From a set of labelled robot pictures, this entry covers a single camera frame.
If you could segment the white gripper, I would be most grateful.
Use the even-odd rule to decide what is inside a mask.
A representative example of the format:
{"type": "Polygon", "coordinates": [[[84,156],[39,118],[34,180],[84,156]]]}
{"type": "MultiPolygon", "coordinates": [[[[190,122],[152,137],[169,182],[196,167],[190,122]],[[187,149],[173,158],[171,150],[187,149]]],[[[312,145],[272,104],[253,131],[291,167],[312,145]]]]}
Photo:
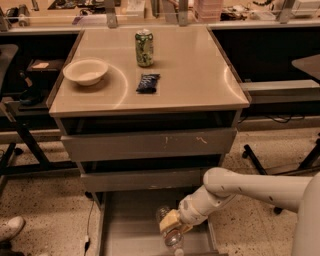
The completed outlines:
{"type": "Polygon", "coordinates": [[[161,233],[178,227],[180,222],[183,223],[180,231],[182,233],[187,233],[193,226],[200,225],[206,219],[206,215],[202,215],[194,208],[190,197],[185,197],[179,203],[178,211],[175,209],[170,210],[168,208],[161,208],[158,211],[159,230],[161,233]]]}

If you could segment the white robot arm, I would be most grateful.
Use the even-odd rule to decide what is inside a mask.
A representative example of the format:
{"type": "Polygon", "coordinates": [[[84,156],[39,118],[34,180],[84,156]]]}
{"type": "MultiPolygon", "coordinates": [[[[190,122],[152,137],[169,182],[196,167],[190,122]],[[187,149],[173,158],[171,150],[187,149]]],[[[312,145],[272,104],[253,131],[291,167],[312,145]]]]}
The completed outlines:
{"type": "Polygon", "coordinates": [[[180,201],[177,209],[158,215],[167,247],[184,256],[183,234],[203,223],[237,195],[244,195],[297,214],[291,256],[320,256],[320,174],[272,176],[238,174],[211,168],[203,185],[180,201]]]}

